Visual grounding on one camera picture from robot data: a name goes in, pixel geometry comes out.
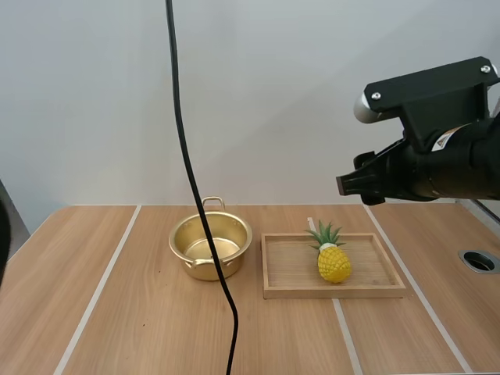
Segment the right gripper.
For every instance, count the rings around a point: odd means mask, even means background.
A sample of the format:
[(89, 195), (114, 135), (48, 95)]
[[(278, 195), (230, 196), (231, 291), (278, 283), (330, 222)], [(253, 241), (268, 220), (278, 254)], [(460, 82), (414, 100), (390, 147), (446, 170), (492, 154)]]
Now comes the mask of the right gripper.
[[(375, 161), (377, 175), (370, 172)], [(354, 160), (355, 171), (336, 177), (342, 196), (358, 195), (364, 205), (379, 205), (386, 198), (413, 202), (429, 202), (414, 191), (415, 157), (410, 143), (400, 139), (379, 153), (366, 152)]]

